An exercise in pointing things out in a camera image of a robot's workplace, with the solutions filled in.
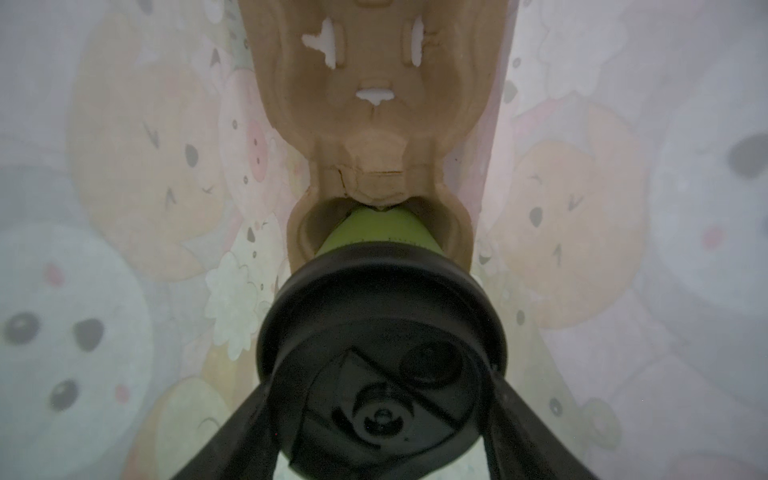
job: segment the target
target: black rim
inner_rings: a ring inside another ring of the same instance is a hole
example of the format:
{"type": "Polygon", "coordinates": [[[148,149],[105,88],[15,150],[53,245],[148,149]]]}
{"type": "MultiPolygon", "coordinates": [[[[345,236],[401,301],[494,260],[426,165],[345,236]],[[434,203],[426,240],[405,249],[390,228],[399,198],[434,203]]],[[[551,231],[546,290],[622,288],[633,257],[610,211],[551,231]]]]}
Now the black rim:
{"type": "Polygon", "coordinates": [[[482,288],[451,260],[425,248],[392,242],[354,243],[311,260],[286,281],[264,319],[257,341],[257,368],[262,382],[267,379],[283,341],[281,321],[294,317],[296,308],[319,288],[361,271],[386,275],[397,272],[429,280],[436,288],[456,295],[473,312],[472,327],[482,334],[482,343],[491,367],[504,373],[507,346],[502,324],[482,288]]]}

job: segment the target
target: pink cheek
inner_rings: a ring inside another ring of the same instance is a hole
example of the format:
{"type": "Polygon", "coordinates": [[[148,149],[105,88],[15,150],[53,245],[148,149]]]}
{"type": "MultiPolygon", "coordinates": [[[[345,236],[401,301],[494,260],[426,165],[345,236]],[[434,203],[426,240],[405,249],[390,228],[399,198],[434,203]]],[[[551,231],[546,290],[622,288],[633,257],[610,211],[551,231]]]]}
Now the pink cheek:
{"type": "Polygon", "coordinates": [[[121,383],[114,387],[114,399],[117,400],[118,403],[127,403],[128,400],[131,399],[131,391],[128,390],[127,386],[121,383]]]}
{"type": "Polygon", "coordinates": [[[725,240],[725,232],[717,225],[707,228],[701,235],[701,244],[705,250],[718,248],[725,240]]]}
{"type": "Polygon", "coordinates": [[[64,285],[64,273],[55,263],[49,263],[45,266],[45,281],[51,286],[64,285]]]}
{"type": "Polygon", "coordinates": [[[255,121],[248,122],[248,163],[253,179],[257,182],[264,181],[266,177],[266,163],[268,150],[266,138],[261,127],[255,121]]]}

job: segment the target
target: black plastic leg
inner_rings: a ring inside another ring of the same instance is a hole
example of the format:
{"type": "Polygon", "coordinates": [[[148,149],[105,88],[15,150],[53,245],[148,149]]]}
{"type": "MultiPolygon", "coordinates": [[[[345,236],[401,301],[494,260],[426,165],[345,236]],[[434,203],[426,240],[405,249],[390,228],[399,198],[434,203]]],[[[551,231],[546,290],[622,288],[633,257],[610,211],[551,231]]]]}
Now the black plastic leg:
{"type": "Polygon", "coordinates": [[[484,434],[491,480],[597,480],[500,374],[493,383],[484,434]]]}
{"type": "Polygon", "coordinates": [[[174,480],[271,480],[280,451],[262,383],[174,480]]]}

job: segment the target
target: pastel background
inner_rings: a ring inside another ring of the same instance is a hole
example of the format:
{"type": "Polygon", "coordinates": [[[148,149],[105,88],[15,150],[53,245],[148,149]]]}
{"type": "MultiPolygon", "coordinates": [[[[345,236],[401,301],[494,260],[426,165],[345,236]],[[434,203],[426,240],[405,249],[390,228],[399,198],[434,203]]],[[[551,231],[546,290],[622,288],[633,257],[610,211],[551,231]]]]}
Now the pastel background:
{"type": "MultiPolygon", "coordinates": [[[[766,25],[521,0],[444,161],[507,379],[603,480],[768,478],[766,25]]],[[[236,1],[0,2],[0,477],[170,478],[258,383],[308,185],[236,1]]]]}

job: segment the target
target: black plastic base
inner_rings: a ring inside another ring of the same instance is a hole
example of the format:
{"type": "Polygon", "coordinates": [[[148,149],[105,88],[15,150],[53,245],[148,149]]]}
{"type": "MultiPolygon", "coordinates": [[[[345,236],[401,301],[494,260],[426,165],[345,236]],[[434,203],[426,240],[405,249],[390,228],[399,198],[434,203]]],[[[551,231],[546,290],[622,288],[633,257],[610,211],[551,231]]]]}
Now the black plastic base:
{"type": "Polygon", "coordinates": [[[420,247],[358,243],[296,272],[261,329],[262,384],[176,480],[416,480],[485,438],[492,480],[594,480],[504,380],[488,298],[420,247]]]}
{"type": "Polygon", "coordinates": [[[278,293],[257,352],[278,441],[318,479],[415,479],[450,462],[481,435],[490,373],[506,362],[477,283],[400,243],[305,265],[278,293]]]}

